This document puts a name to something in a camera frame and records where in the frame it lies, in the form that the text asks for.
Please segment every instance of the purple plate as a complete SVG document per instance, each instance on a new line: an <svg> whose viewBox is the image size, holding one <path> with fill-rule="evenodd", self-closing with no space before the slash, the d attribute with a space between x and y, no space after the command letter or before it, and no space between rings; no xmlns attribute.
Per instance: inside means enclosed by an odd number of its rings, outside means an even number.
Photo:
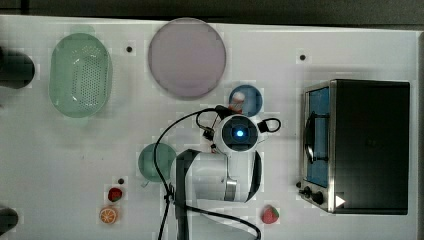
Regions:
<svg viewBox="0 0 424 240"><path fill-rule="evenodd" d="M156 33L148 58L153 77L164 89L179 97L200 97L218 85L226 52L207 23L179 18Z"/></svg>

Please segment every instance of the black wire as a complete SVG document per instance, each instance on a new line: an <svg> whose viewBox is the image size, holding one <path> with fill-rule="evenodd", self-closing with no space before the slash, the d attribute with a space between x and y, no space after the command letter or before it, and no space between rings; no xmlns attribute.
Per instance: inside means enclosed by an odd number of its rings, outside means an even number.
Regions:
<svg viewBox="0 0 424 240"><path fill-rule="evenodd" d="M212 128L215 126L215 122L216 122L216 119L218 119L218 114L216 115L216 117L215 117L215 120L213 121L213 124L212 124Z"/></svg>
<svg viewBox="0 0 424 240"><path fill-rule="evenodd" d="M162 239L163 227L165 226L166 216L168 216L169 203L170 203L169 202L169 199L167 199L165 213L164 213L163 218L162 218L162 223L160 224L160 230L159 230L158 239Z"/></svg>
<svg viewBox="0 0 424 240"><path fill-rule="evenodd" d="M226 219L230 219L230 220L234 220L234 221L240 222L240 223L242 223L244 225L247 225L247 226L253 228L256 231L256 240L260 240L261 237L262 237L261 230L259 230L258 227L256 227L255 225L253 225L250 222L245 221L243 219L240 219L240 218L237 218L237 217L234 217L234 216L230 216L230 215L221 214L221 213L209 212L209 211L206 211L206 210L203 210L203 209L200 209L200 208L195 208L195 207L188 206L188 205L186 205L186 208L188 210L190 210L190 211L193 211L193 212L208 214L208 215L211 215L211 216L220 217L220 218L226 218Z"/></svg>
<svg viewBox="0 0 424 240"><path fill-rule="evenodd" d="M158 163L157 163L157 152L156 152L156 150L158 148L159 142L160 142L160 140L162 140L163 136L165 136L165 133L169 131L169 129L171 129L173 126L175 126L177 123L181 122L182 120L184 120L186 118L189 118L189 117L194 116L194 115L197 114L196 123L199 125L199 123L198 123L198 117L199 117L199 115L202 112L212 112L212 111L216 111L216 110L214 108L206 108L206 109L203 109L203 110L200 110L200 111L191 113L191 114L189 114L187 116L184 116L184 117L178 119L173 124L171 124L168 128L166 128L165 131L160 135L160 137L156 141L155 147L153 149L153 163L155 164L156 171L158 172L159 177L162 180L162 183L165 186L165 190L166 190L166 195L165 195L166 209L165 209L165 214L164 214L164 216L162 218L162 223L161 223L160 230L159 230L159 237L158 237L159 240L162 238L163 227L165 225L166 216L168 215L169 196L172 196L172 192L169 190L168 186L166 185L165 178L163 177L162 172L160 171L159 166L158 166Z"/></svg>
<svg viewBox="0 0 424 240"><path fill-rule="evenodd" d="M216 109L215 109L215 108L206 108L206 109L204 109L204 110L205 110L205 111L199 111L200 113L199 113L199 114L197 114L197 116L196 116L196 124L197 124L197 126L199 126L199 128L201 128L201 129L203 129L203 130L206 130L206 127L200 124L200 122L199 122L199 117L200 117L200 115L201 115L202 113L204 113L204 112L216 112Z"/></svg>
<svg viewBox="0 0 424 240"><path fill-rule="evenodd" d="M274 132L277 132L278 130L280 130L280 128L281 128L281 121L279 119L277 119L277 118L267 118L267 119L264 119L263 122L268 122L268 121L271 121L271 120L277 121L278 122L278 127L276 129L272 130L272 131L271 130L268 130L268 132L274 133Z"/></svg>

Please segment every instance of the orange fruit slice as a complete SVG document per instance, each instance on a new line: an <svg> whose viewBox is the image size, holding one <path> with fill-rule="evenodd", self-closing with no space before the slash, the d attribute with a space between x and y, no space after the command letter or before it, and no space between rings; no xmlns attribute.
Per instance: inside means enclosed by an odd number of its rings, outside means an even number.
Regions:
<svg viewBox="0 0 424 240"><path fill-rule="evenodd" d="M100 211L100 219L102 222L112 224L118 218L118 211L112 207L105 207Z"/></svg>

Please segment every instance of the white tabletop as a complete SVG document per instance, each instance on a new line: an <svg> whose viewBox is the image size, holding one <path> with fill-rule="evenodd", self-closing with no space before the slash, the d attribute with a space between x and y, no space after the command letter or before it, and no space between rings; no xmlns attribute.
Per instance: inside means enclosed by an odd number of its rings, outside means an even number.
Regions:
<svg viewBox="0 0 424 240"><path fill-rule="evenodd" d="M50 102L51 54L71 26L91 25L113 62L106 106L85 119L64 117ZM36 65L27 88L0 88L0 204L15 208L18 226L0 239L156 239L164 211L163 189L142 188L141 150L183 115L226 104L243 83L263 95L260 117L278 117L283 127L259 146L262 185L248 203L201 201L203 208L243 217L263 239L416 239L418 191L418 35L412 31L211 24L227 49L217 88L193 101L177 100L152 78L147 49L165 22L0 16L0 46L20 50ZM131 46L133 51L126 52ZM299 56L304 54L305 61ZM300 199L300 97L305 86L334 78L407 80L412 86L409 212L406 216L329 215ZM204 122L211 123L212 114ZM164 139L177 153L208 150L194 120ZM106 226L98 218L106 193L126 179L122 217ZM271 203L281 218L260 220ZM176 239L171 208L165 239Z"/></svg>

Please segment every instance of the toaster oven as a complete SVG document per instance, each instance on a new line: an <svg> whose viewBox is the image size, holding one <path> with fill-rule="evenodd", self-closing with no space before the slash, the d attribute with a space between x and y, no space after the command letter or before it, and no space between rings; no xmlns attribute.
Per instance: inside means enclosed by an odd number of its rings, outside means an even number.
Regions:
<svg viewBox="0 0 424 240"><path fill-rule="evenodd" d="M329 213L407 214L409 101L408 82L305 89L301 197Z"/></svg>

